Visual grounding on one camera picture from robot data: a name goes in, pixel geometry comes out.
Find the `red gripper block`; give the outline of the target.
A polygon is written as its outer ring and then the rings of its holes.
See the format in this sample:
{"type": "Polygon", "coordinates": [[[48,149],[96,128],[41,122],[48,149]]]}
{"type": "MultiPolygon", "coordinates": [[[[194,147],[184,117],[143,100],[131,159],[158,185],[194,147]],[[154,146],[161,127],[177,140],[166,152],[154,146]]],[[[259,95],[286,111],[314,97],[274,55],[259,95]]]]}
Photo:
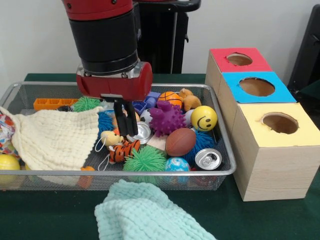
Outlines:
{"type": "Polygon", "coordinates": [[[153,72],[150,63],[139,61],[129,71],[113,75],[87,75],[83,66],[76,71],[76,82],[80,92],[91,98],[123,99],[113,105],[117,128],[121,136],[138,134],[136,111],[133,101],[143,101],[151,91],[153,72]]]}

